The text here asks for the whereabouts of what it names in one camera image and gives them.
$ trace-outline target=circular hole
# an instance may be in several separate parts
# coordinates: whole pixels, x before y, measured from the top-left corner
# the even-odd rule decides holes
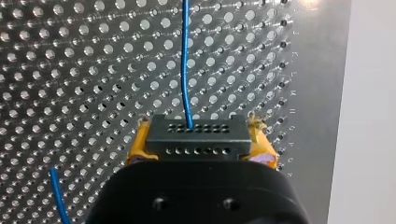
[[[274,8],[270,8],[267,12],[267,16],[272,19],[274,16],[276,16],[276,10]]]
[[[126,22],[126,21],[120,22],[120,30],[122,30],[123,32],[129,31],[129,24],[128,24],[128,22]]]
[[[245,39],[246,39],[246,41],[247,41],[248,43],[251,43],[251,42],[254,41],[255,38],[256,38],[256,36],[255,36],[253,33],[248,33],[248,34],[247,34],[247,37],[246,37]]]
[[[105,33],[107,33],[108,32],[108,25],[107,24],[105,24],[105,23],[101,23],[100,25],[99,25],[99,31],[102,33],[102,34],[105,34]]]
[[[81,3],[75,3],[74,10],[77,13],[83,13],[84,12],[84,6]]]
[[[197,155],[199,155],[199,154],[202,153],[202,149],[201,149],[200,147],[196,147],[196,148],[194,149],[194,153],[197,154]]]
[[[149,28],[149,22],[148,22],[147,20],[142,20],[142,21],[140,22],[140,27],[141,27],[143,30],[147,30],[147,29]]]
[[[154,46],[152,45],[151,42],[148,41],[148,42],[145,42],[144,48],[146,51],[151,51],[154,48]]]
[[[287,26],[287,25],[288,25],[288,22],[287,22],[286,20],[282,20],[282,21],[280,22],[280,25],[281,25],[281,26]]]
[[[195,96],[191,97],[191,104],[192,105],[197,105],[198,102],[199,102],[198,97],[195,97]]]
[[[96,11],[103,11],[105,10],[105,3],[103,3],[102,1],[96,1],[94,7]]]
[[[171,21],[168,18],[163,18],[161,20],[161,25],[163,26],[163,28],[168,28],[169,26],[171,26]]]
[[[125,8],[125,1],[124,0],[116,0],[116,7],[118,8],[118,9],[123,9],[123,8]]]
[[[211,154],[212,153],[212,148],[210,148],[210,147],[205,148],[204,149],[204,153],[205,154]]]
[[[134,49],[134,47],[132,46],[132,44],[126,43],[126,44],[124,45],[123,49],[124,49],[124,51],[125,51],[126,53],[130,53],[130,52],[132,52],[132,50]]]
[[[236,211],[240,207],[239,202],[232,198],[224,200],[223,206],[227,211]]]
[[[247,13],[245,14],[245,18],[246,18],[248,21],[253,20],[255,17],[256,17],[256,13],[255,13],[253,10],[249,10],[249,11],[247,11]]]
[[[208,36],[207,38],[205,38],[205,44],[206,44],[207,46],[213,45],[214,42],[215,42],[215,40],[213,39],[212,36]]]
[[[206,14],[202,18],[202,20],[203,20],[204,24],[209,24],[210,22],[212,22],[213,18],[210,14]]]
[[[224,15],[224,20],[225,20],[226,22],[232,21],[232,20],[233,20],[233,13],[227,12],[227,13]]]
[[[172,89],[176,88],[177,85],[178,85],[178,83],[177,83],[176,80],[171,80],[171,81],[169,82],[169,87],[172,88]]]
[[[174,61],[169,61],[169,62],[166,64],[166,67],[167,67],[168,69],[174,69],[174,68],[176,67],[176,63],[175,63]]]
[[[171,40],[165,40],[163,47],[166,49],[171,49],[173,47],[173,42]]]
[[[224,155],[230,154],[230,152],[231,152],[231,149],[228,148],[228,147],[226,147],[226,148],[224,148],[224,149],[222,150],[222,154],[224,154]]]
[[[88,28],[86,25],[80,25],[78,31],[82,35],[87,35],[90,32],[90,28]]]
[[[213,86],[216,84],[216,78],[215,77],[210,77],[207,79],[207,84],[209,84],[209,86]]]
[[[166,209],[167,206],[168,203],[164,198],[156,198],[152,203],[152,208],[157,212],[161,212],[162,210]]]
[[[147,4],[147,0],[136,0],[136,4],[137,4],[139,7],[145,7],[146,4]]]
[[[269,40],[274,40],[276,38],[276,32],[275,31],[270,31],[267,35],[267,38]]]
[[[207,66],[213,66],[214,64],[215,64],[215,59],[214,58],[208,58],[207,60],[206,60],[206,64],[207,64]]]

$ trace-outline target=hole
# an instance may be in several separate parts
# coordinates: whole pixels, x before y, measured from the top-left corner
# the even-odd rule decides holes
[[[99,31],[100,31],[102,34],[107,33],[107,32],[108,32],[108,25],[105,24],[105,23],[101,23],[101,24],[99,25]]]
[[[194,87],[197,84],[197,79],[191,78],[189,81],[189,86]]]
[[[228,147],[226,147],[222,150],[222,154],[224,154],[224,155],[230,154],[230,152],[231,152],[231,150]]]
[[[193,67],[195,66],[195,60],[194,60],[194,59],[189,59],[189,60],[187,61],[187,66],[188,66],[189,68],[193,68]]]
[[[210,148],[210,147],[205,148],[204,149],[204,153],[205,154],[211,154],[212,153],[212,148]]]
[[[173,42],[171,40],[165,40],[163,47],[166,49],[171,49],[173,47]]]
[[[255,17],[256,17],[256,13],[255,13],[253,10],[249,10],[249,11],[247,12],[247,14],[245,14],[245,18],[246,18],[248,21],[253,20]]]
[[[172,89],[176,88],[177,85],[178,85],[178,83],[177,83],[176,80],[171,80],[171,81],[169,82],[169,87],[172,88]]]
[[[105,111],[106,108],[107,108],[107,105],[105,105],[105,104],[99,104],[98,105],[98,110],[100,110],[100,111]]]
[[[270,8],[270,9],[267,11],[267,16],[268,16],[270,19],[272,19],[274,16],[276,16],[276,10],[275,10],[274,8]]]
[[[106,54],[112,54],[113,53],[113,47],[111,45],[105,45],[105,47],[103,48],[103,51]]]
[[[233,20],[233,13],[227,12],[227,13],[224,15],[224,20],[225,20],[226,22],[232,21],[232,20]]]
[[[53,12],[54,12],[56,15],[60,16],[60,15],[64,14],[64,8],[61,7],[61,6],[59,6],[59,5],[55,5],[55,6],[53,7]]]
[[[90,28],[88,28],[86,25],[80,25],[78,31],[82,35],[87,35],[90,32]]]
[[[251,43],[251,42],[253,42],[253,40],[256,38],[256,36],[253,34],[253,33],[248,33],[247,34],[247,37],[246,37],[246,41],[248,42],[248,43]]]
[[[93,55],[93,48],[91,46],[87,46],[84,48],[84,53],[87,56],[92,56]]]
[[[205,44],[207,46],[211,46],[215,41],[213,40],[212,36],[208,36],[207,38],[205,38]]]
[[[235,62],[235,57],[234,56],[228,56],[225,62],[227,64],[233,64]]]
[[[287,22],[286,20],[282,20],[282,21],[280,22],[280,25],[281,25],[281,26],[287,26],[287,25],[288,25],[288,22]]]
[[[75,3],[74,10],[77,13],[83,13],[84,12],[84,6],[81,3]]]
[[[192,104],[192,105],[197,105],[198,102],[199,102],[198,97],[193,96],[193,97],[191,98],[191,104]]]
[[[210,22],[212,22],[213,18],[210,14],[206,14],[202,18],[202,20],[203,20],[204,24],[209,24]]]
[[[269,40],[274,40],[276,38],[276,32],[275,31],[270,31],[267,35],[267,38]]]
[[[209,84],[209,86],[213,86],[216,84],[216,78],[215,77],[210,77],[207,79],[207,84]]]
[[[200,147],[196,147],[196,148],[194,149],[194,153],[197,154],[197,155],[199,155],[199,154],[202,153],[202,149],[201,149]]]
[[[103,3],[102,1],[96,1],[94,7],[96,11],[103,11],[105,10],[105,3]]]
[[[149,22],[148,22],[147,20],[142,20],[142,21],[140,22],[140,27],[141,27],[143,30],[147,30],[147,29],[149,28]]]
[[[168,69],[174,69],[174,68],[176,67],[176,63],[175,63],[174,61],[169,61],[169,62],[166,64],[166,67],[167,67]]]
[[[120,22],[120,30],[122,30],[123,32],[129,31],[129,24],[128,24],[128,22],[126,22],[126,21]]]
[[[140,101],[136,101],[134,103],[134,107],[136,107],[136,109],[141,109],[141,108],[143,108],[143,103]]]
[[[223,206],[227,211],[236,211],[239,209],[240,205],[235,199],[228,198],[223,201]]]
[[[163,104],[163,102],[160,100],[155,100],[152,104],[154,105],[154,107],[158,108]]]
[[[116,0],[116,7],[118,9],[123,9],[125,8],[125,1],[124,0]]]
[[[145,42],[144,48],[146,51],[151,51],[154,48],[154,46],[152,45],[151,42],[148,41],[148,42]]]
[[[207,64],[207,66],[213,66],[214,64],[215,64],[215,59],[214,58],[208,58],[207,60],[206,60],[206,64]]]
[[[134,47],[132,46],[132,44],[130,44],[130,43],[126,43],[125,45],[124,45],[124,51],[125,52],[127,52],[127,53],[130,53],[130,52],[132,52],[132,50],[134,49]]]
[[[137,4],[139,7],[145,7],[146,4],[147,4],[147,0],[136,0],[136,4]]]
[[[169,21],[168,18],[163,18],[161,20],[161,25],[163,26],[163,28],[168,28],[169,26],[171,26],[171,21]]]

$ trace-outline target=blue cable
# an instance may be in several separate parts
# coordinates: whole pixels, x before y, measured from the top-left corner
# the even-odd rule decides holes
[[[70,219],[67,216],[64,201],[62,200],[61,188],[59,187],[58,174],[55,168],[49,169],[50,186],[52,187],[53,197],[55,198],[56,207],[58,208],[59,216],[63,224],[70,224]]]
[[[192,128],[192,115],[190,109],[189,90],[187,89],[187,61],[189,59],[189,0],[183,0],[183,24],[181,31],[181,96],[183,98],[184,113],[186,115],[187,127]]]

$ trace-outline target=metal sheet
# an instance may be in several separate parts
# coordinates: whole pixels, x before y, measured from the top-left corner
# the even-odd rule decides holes
[[[326,223],[349,1],[191,1],[195,119],[247,115],[313,223]],[[181,2],[0,1],[0,223],[84,221],[143,115],[182,119]]]

